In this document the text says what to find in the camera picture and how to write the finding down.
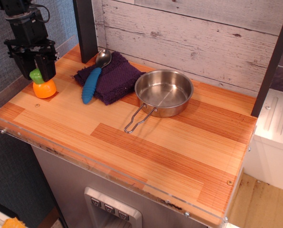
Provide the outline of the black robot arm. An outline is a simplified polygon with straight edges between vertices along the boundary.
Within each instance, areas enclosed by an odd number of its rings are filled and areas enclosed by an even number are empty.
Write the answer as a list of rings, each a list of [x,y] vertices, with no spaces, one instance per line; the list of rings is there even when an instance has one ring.
[[[34,4],[30,0],[0,0],[0,9],[5,11],[5,20],[10,24],[14,39],[5,40],[8,54],[13,58],[21,73],[31,80],[30,73],[38,68],[44,82],[51,80],[56,74],[55,61],[59,54],[55,50],[55,42],[48,39],[40,8],[45,6]]]

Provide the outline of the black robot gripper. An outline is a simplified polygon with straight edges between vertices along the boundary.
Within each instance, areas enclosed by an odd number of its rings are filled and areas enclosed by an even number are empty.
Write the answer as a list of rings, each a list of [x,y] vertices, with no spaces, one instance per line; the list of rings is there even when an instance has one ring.
[[[21,73],[31,80],[30,73],[36,69],[36,63],[43,81],[51,80],[56,74],[57,52],[55,42],[48,39],[45,24],[38,8],[5,8],[5,19],[10,24],[14,39],[6,40],[8,54],[13,58]]]

